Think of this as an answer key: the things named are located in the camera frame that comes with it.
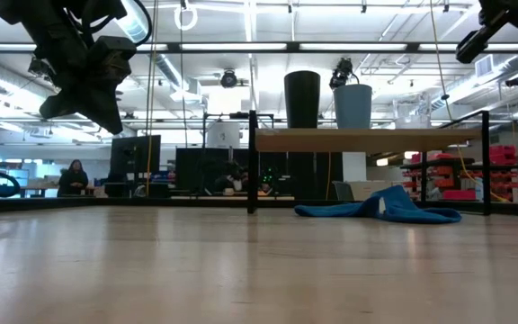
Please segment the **exposed ceiling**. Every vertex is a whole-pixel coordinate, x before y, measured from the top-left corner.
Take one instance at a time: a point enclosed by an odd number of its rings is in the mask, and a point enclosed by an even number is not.
[[[198,20],[189,31],[181,31],[174,21],[174,6],[179,1],[159,1],[159,19],[156,22],[156,42],[189,41],[419,41],[433,42],[433,26],[428,9],[428,0],[368,0],[367,13],[360,13],[361,1],[351,0],[292,0],[293,13],[287,10],[288,0],[257,0],[256,9],[250,12],[251,31],[246,29],[244,6],[249,0],[191,0],[190,5],[199,5]],[[143,1],[148,8],[154,8],[153,1]],[[448,13],[438,6],[435,12],[437,31],[440,41],[459,42],[469,32],[479,28],[477,0],[450,0]],[[215,10],[204,10],[204,5]],[[185,23],[191,20],[185,14]],[[116,22],[110,22],[100,34],[125,36]],[[21,25],[10,26],[0,19],[0,43],[32,43],[31,38]],[[518,42],[518,30],[506,26],[492,42]],[[389,117],[390,105],[401,95],[413,92],[437,93],[441,89],[441,79],[437,58],[432,54],[168,54],[171,64],[183,78],[200,81],[201,94],[209,96],[220,90],[219,76],[225,69],[234,69],[238,78],[251,78],[251,64],[255,65],[255,89],[258,101],[257,110],[261,113],[274,113],[285,118],[283,78],[292,71],[309,69],[322,77],[319,109],[326,118],[333,118],[332,92],[328,87],[331,71],[340,58],[351,58],[358,67],[361,81],[374,88],[373,111],[377,118]],[[472,73],[473,65],[463,65],[453,55],[442,55],[443,79],[446,85]],[[33,79],[27,72],[31,55],[19,53],[0,53],[0,68],[21,77],[23,82],[41,86],[53,91],[50,83]],[[118,90],[121,101],[121,114],[134,113],[145,118],[147,109],[147,80],[149,59],[147,55],[136,55],[131,60],[132,76],[120,85]],[[165,76],[156,69],[154,109],[157,118],[182,119],[201,118],[203,108],[200,103],[174,101],[171,94],[175,90]],[[248,86],[237,91],[242,96],[241,110],[252,107]],[[489,86],[485,91],[464,98],[458,104],[469,104],[473,108],[485,106],[496,101],[498,88]],[[80,123],[93,127],[92,123]],[[158,123],[156,128],[175,129],[177,122]],[[54,127],[62,127],[55,122]],[[142,130],[145,123],[130,124],[133,130]]]

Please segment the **blue cloth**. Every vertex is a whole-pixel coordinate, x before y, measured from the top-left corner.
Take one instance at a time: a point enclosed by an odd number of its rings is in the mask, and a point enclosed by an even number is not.
[[[385,203],[384,212],[380,212],[381,199]],[[329,207],[297,206],[295,212],[308,217],[369,217],[413,224],[447,224],[461,219],[460,214],[452,209],[419,209],[400,185],[378,191],[364,202]]]

